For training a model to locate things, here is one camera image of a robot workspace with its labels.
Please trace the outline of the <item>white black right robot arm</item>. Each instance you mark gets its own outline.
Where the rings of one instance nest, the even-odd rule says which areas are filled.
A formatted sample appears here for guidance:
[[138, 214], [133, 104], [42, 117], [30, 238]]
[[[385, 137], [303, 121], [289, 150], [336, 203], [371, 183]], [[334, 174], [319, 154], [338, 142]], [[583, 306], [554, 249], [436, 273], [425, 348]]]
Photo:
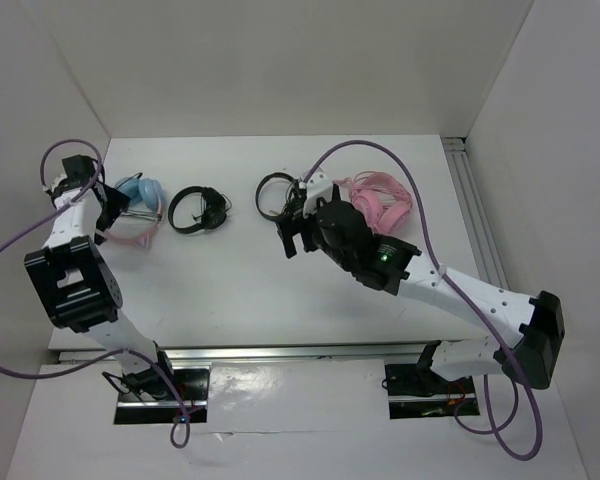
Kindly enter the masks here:
[[547, 291], [515, 293], [436, 265], [430, 255], [396, 237], [373, 232], [363, 215], [333, 200], [309, 215], [286, 214], [276, 222], [287, 257], [294, 237], [305, 251], [320, 250], [363, 286], [420, 301], [486, 330], [479, 340], [435, 340], [423, 351], [416, 379], [428, 392], [449, 381], [504, 374], [535, 390], [550, 386], [565, 338], [560, 299]]

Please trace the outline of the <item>blue pink cat-ear headphones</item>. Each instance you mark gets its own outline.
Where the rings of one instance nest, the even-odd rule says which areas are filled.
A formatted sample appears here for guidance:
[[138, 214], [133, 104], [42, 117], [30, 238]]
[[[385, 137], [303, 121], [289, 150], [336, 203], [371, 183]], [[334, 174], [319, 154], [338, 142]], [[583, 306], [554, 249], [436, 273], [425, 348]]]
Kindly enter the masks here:
[[159, 181], [144, 178], [142, 172], [123, 177], [114, 184], [121, 194], [129, 198], [128, 206], [122, 211], [123, 217], [144, 219], [151, 225], [141, 233], [131, 237], [122, 237], [107, 231], [97, 230], [97, 239], [111, 241], [118, 245], [132, 246], [149, 250], [164, 218], [166, 198]]

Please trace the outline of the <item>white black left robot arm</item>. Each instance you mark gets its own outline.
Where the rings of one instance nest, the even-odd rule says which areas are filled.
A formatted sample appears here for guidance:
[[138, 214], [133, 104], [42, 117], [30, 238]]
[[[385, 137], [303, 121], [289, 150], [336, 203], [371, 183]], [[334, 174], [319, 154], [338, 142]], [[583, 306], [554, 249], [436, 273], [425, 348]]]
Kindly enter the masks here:
[[96, 163], [76, 155], [62, 164], [65, 174], [50, 191], [60, 215], [42, 249], [24, 259], [34, 289], [56, 328], [86, 336], [114, 353], [121, 375], [105, 376], [114, 388], [137, 398], [171, 399], [178, 376], [158, 344], [122, 311], [121, 289], [98, 249], [130, 198], [98, 181], [74, 201], [96, 173]]

